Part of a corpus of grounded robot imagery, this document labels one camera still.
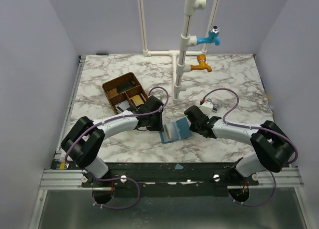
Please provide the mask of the gold card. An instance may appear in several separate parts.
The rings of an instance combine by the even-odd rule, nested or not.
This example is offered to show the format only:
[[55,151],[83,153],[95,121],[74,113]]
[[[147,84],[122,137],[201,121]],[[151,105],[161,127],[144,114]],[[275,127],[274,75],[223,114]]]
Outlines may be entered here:
[[133,97],[130,98],[130,101],[133,105],[136,107],[139,107],[145,103],[145,97],[142,94],[137,94],[134,95]]

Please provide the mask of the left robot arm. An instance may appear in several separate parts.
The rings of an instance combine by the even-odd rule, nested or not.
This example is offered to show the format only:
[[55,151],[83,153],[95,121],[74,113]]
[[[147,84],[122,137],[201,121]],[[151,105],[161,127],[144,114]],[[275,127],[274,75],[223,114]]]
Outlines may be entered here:
[[76,166],[103,178],[108,166],[98,157],[104,140],[125,131],[145,127],[148,131],[162,131],[162,110],[164,104],[155,96],[150,96],[138,108],[129,107],[122,113],[107,119],[91,120],[81,117],[62,140],[60,147]]

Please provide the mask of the blue leather card holder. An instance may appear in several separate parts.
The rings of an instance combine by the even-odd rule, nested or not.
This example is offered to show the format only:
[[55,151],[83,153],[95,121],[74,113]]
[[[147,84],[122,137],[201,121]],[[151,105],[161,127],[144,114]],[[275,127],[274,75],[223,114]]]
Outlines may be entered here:
[[163,131],[159,134],[162,144],[184,140],[192,136],[190,125],[186,117],[183,117],[175,122],[164,124]]

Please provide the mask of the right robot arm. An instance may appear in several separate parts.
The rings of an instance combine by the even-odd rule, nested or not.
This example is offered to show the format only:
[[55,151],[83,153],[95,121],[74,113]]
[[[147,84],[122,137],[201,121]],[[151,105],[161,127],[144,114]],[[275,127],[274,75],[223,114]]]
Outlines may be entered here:
[[295,152],[287,136],[272,121],[261,125],[226,123],[221,117],[209,118],[199,107],[191,106],[184,112],[190,121],[190,130],[205,138],[230,139],[253,147],[255,153],[236,161],[231,173],[249,177],[254,173],[278,173]]

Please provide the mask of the silver white card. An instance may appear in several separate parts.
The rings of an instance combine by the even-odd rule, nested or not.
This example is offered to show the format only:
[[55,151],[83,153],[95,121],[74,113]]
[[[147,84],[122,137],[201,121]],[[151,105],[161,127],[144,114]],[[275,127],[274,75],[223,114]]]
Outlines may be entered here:
[[115,108],[118,113],[122,113],[126,111],[128,108],[130,108],[130,104],[128,101],[123,101],[121,103],[116,104]]

